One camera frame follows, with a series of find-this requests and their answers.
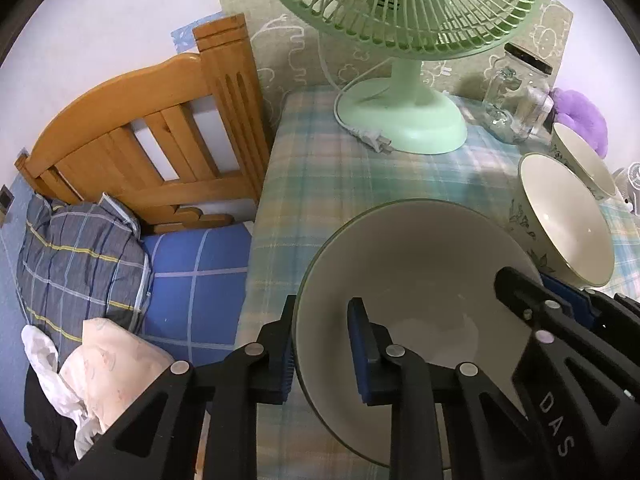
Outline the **pink white crumpled cloth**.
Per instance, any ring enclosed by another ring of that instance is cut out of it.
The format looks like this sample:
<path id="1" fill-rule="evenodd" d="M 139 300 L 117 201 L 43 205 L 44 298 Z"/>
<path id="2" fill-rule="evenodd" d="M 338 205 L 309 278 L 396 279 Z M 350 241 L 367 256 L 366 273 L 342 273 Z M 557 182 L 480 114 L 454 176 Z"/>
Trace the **pink white crumpled cloth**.
<path id="1" fill-rule="evenodd" d="M 58 365 L 58 350 L 39 328 L 21 332 L 25 354 L 55 411 L 76 425 L 81 458 L 174 359 L 108 318 L 82 322 L 81 344 Z"/>

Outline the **green desk fan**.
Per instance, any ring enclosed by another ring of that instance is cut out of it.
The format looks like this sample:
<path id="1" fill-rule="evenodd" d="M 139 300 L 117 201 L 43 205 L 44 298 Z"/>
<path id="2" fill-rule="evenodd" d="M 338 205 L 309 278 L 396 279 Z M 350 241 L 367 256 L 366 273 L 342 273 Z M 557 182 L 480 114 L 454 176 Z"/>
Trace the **green desk fan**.
<path id="1" fill-rule="evenodd" d="M 468 137 L 456 103 L 421 80 L 425 61 L 467 58 L 504 44 L 539 0 L 279 0 L 328 35 L 383 52 L 386 78 L 352 82 L 336 121 L 376 152 L 446 154 Z"/>

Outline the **purple plush toy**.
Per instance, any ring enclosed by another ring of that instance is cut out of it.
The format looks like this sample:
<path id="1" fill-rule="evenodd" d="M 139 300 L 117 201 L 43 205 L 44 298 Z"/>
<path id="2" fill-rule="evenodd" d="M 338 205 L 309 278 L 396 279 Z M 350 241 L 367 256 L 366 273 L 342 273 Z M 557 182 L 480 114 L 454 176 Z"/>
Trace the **purple plush toy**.
<path id="1" fill-rule="evenodd" d="M 554 88 L 553 121 L 579 134 L 602 158 L 608 154 L 608 125 L 600 110 L 582 93 Z"/>

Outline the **glass jar dark lid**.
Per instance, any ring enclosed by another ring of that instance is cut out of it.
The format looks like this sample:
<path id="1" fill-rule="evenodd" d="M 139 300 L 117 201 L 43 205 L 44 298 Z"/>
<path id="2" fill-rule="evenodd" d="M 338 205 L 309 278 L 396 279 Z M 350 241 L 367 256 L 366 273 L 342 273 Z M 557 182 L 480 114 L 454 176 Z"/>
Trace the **glass jar dark lid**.
<path id="1" fill-rule="evenodd" d="M 501 142 L 520 144 L 551 112 L 552 66 L 513 42 L 491 62 L 483 99 L 485 127 Z"/>

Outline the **plaid tablecloth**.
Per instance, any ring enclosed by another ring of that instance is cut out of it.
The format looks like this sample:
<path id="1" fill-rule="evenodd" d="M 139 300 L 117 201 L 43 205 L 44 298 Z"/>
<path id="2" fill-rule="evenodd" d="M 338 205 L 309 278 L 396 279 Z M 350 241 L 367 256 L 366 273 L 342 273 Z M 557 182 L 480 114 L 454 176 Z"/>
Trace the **plaid tablecloth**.
<path id="1" fill-rule="evenodd" d="M 548 153 L 534 136 L 503 144 L 476 121 L 479 105 L 457 99 L 468 121 L 463 148 L 436 156 L 378 154 L 334 120 L 335 92 L 309 87 L 288 97 L 253 230 L 246 296 L 233 347 L 280 318 L 308 264 L 344 223 L 402 198 L 448 200 L 506 223 L 522 154 Z M 615 269 L 602 290 L 639 300 L 639 228 L 618 198 L 601 203 Z M 349 452 L 326 431 L 294 380 L 288 402 L 258 410 L 258 479 L 387 479 L 388 469 Z"/>

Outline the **white standing fan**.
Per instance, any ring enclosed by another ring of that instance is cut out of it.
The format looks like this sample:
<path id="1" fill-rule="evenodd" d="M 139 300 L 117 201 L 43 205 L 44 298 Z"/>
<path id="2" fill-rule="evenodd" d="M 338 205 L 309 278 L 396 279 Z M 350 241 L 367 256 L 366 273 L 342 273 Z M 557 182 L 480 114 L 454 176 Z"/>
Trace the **white standing fan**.
<path id="1" fill-rule="evenodd" d="M 640 162 L 614 171 L 614 183 L 629 210 L 638 216 L 640 202 Z"/>

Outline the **patterned cardboard sheet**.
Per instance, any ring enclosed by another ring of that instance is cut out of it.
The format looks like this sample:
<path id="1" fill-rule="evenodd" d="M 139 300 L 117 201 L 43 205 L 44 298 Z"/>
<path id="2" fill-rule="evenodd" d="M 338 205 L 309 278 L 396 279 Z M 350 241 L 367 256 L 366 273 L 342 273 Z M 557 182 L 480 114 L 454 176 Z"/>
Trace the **patterned cardboard sheet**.
<path id="1" fill-rule="evenodd" d="M 265 110 L 274 128 L 284 103 L 304 87 L 343 87 L 385 60 L 350 41 L 317 32 L 292 14 L 279 0 L 220 0 L 224 14 L 244 13 Z M 541 0 L 539 10 L 524 30 L 510 39 L 552 67 L 553 86 L 574 15 L 559 0 Z M 426 61 L 421 80 L 426 86 L 454 96 L 481 100 L 491 65 L 504 55 L 503 47 L 452 61 Z"/>

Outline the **floral bowl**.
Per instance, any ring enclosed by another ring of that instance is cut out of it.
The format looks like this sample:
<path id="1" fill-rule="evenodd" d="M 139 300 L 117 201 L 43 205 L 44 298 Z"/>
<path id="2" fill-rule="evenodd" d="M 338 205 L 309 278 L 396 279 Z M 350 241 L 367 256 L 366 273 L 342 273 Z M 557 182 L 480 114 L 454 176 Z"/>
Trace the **floral bowl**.
<path id="1" fill-rule="evenodd" d="M 506 230 L 552 278 L 576 287 L 601 287 L 612 278 L 612 235 L 596 199 L 548 155 L 520 159 Z"/>
<path id="2" fill-rule="evenodd" d="M 560 122 L 552 124 L 549 154 L 573 171 L 599 202 L 617 196 L 612 174 L 596 151 L 578 133 Z"/>
<path id="3" fill-rule="evenodd" d="M 331 236 L 300 284 L 294 342 L 308 403 L 342 445 L 390 461 L 390 408 L 368 408 L 357 390 L 347 329 L 354 297 L 395 344 L 440 366 L 472 362 L 520 402 L 511 377 L 530 330 L 495 296 L 505 266 L 541 281 L 503 228 L 442 200 L 375 207 Z"/>

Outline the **wooden bed headboard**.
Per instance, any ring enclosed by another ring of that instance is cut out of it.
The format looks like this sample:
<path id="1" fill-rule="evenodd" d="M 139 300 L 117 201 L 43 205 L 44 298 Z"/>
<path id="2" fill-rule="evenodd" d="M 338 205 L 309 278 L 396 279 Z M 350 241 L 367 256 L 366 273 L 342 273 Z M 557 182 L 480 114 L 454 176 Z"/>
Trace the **wooden bed headboard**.
<path id="1" fill-rule="evenodd" d="M 153 233 L 219 228 L 257 204 L 271 150 L 244 15 L 194 29 L 195 52 L 124 73 L 61 110 L 15 167 L 37 193 L 66 204 L 108 194 Z"/>

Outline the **blue checked bed sheet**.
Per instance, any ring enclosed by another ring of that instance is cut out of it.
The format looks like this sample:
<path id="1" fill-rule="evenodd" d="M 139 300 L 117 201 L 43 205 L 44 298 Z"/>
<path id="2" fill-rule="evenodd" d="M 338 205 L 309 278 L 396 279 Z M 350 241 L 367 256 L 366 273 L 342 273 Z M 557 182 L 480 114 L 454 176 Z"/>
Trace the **blue checked bed sheet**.
<path id="1" fill-rule="evenodd" d="M 234 349 L 254 223 L 147 236 L 150 301 L 139 336 L 195 366 Z"/>

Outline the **grey plaid pillow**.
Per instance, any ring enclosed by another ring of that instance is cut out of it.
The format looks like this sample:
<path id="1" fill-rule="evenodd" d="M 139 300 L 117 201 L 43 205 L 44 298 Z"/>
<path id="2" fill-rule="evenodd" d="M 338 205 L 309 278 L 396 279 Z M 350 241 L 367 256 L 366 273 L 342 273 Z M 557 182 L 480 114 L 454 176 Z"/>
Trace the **grey plaid pillow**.
<path id="1" fill-rule="evenodd" d="M 58 350 L 58 364 L 82 343 L 82 323 L 108 318 L 140 328 L 152 266 L 141 226 L 118 200 L 67 205 L 34 194 L 17 257 L 17 291 L 28 322 Z"/>

